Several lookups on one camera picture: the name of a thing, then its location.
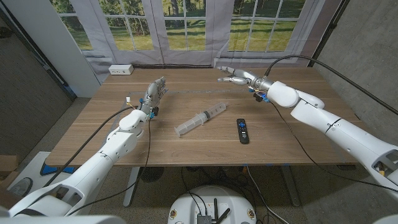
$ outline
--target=black remote control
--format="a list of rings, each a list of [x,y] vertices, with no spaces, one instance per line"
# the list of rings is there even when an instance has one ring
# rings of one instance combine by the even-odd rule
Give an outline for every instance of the black remote control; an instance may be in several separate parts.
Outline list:
[[[246,122],[244,122],[243,118],[239,118],[236,120],[236,123],[238,124],[239,140],[242,144],[249,144],[248,127],[246,127]]]

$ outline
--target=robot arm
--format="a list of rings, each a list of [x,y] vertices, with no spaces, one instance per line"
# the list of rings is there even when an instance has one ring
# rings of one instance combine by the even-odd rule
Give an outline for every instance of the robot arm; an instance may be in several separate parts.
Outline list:
[[[321,99],[295,90],[281,82],[259,78],[251,72],[220,67],[230,74],[219,78],[219,82],[248,85],[256,98],[268,99],[280,106],[293,108],[290,113],[295,119],[318,129],[343,150],[357,159],[365,169],[386,187],[398,190],[398,146],[388,144],[339,116],[325,111]],[[396,200],[398,193],[388,190]]]
[[[166,91],[164,77],[151,83],[141,107],[120,120],[119,127],[108,135],[105,145],[93,157],[69,178],[24,197],[9,210],[10,216],[65,216],[94,201],[110,168],[136,147],[143,134],[143,125],[157,113],[157,106]],[[86,207],[73,215],[88,213],[89,210]]]

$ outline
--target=power strip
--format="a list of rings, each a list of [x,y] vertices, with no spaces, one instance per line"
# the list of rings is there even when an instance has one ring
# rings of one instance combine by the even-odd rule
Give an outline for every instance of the power strip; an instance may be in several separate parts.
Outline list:
[[[133,70],[132,65],[111,65],[109,68],[112,75],[130,75]]]

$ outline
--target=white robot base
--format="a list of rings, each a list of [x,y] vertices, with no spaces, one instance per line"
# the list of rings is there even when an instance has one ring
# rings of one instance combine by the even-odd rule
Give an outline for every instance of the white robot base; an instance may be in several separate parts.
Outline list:
[[[253,206],[246,198],[231,189],[205,185],[192,189],[190,193],[198,205],[189,193],[183,194],[173,203],[168,224],[256,223]]]

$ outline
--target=plastic syringe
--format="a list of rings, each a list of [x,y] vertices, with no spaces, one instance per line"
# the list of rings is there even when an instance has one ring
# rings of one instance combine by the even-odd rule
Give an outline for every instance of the plastic syringe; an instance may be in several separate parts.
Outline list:
[[[218,115],[219,113],[223,112],[226,108],[226,104],[223,102],[217,103],[215,106],[208,108],[204,112],[200,114],[196,114],[195,117],[190,119],[189,121],[181,124],[179,127],[174,128],[175,133],[181,137],[181,134],[185,134],[192,130],[194,127],[198,126],[199,124],[203,125],[203,123],[214,116]]]

